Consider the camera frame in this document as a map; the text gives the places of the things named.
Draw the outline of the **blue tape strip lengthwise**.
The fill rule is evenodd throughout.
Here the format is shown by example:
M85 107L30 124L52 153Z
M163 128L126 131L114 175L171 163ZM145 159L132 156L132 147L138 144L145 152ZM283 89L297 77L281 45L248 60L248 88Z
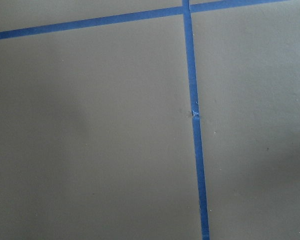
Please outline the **blue tape strip lengthwise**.
M186 56L187 56L188 80L189 80L189 94L190 94L191 114L192 114L194 150L195 150L197 182L198 182L201 232L202 232L202 239L209 240L210 232L209 232L208 211L207 211L206 183L205 183L205 173L204 173L204 154L203 154L203 146L202 146L197 74L196 74L196 64L195 64L195 54L194 54L194 38L193 38L192 18L190 12L190 2L188 0L182 1L182 9L183 9L184 33L185 33L185 47L186 47Z

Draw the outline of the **blue tape strip crosswise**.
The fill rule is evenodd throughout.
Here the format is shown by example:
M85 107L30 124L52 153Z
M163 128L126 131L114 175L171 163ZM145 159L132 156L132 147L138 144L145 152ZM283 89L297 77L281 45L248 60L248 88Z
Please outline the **blue tape strip crosswise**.
M34 27L26 27L26 28L19 28L14 30L7 30L7 31L0 31L0 40L4 39L11 39L11 38L19 38L25 36L33 36L33 35L40 35L40 34L47 34L53 32L61 32L61 31L68 31L73 29L81 29L81 28L89 28L89 27L96 27L96 26L104 26L104 25L111 25L117 23L125 23L125 22L133 22L133 21L140 21L140 20L147 20L147 19L156 19L156 18L163 18L169 16L177 16L177 15L190 15L192 13L199 13L199 12L209 12L213 10L221 10L221 9L229 9L229 8L236 8L236 7L245 7L245 6L253 6L253 5L261 5L261 4L269 4L272 3L272 0L220 0L214 2L206 2L206 3L196 3L191 4L187 2L186 5L182 6L174 6L162 9L154 9L154 10L146 10L146 11L138 11L132 13L124 13L118 15L111 15L111 16L104 16L98 18L90 18L90 19L82 19L76 21L68 21L62 23L55 23L55 24L47 24L47 25L40 25Z

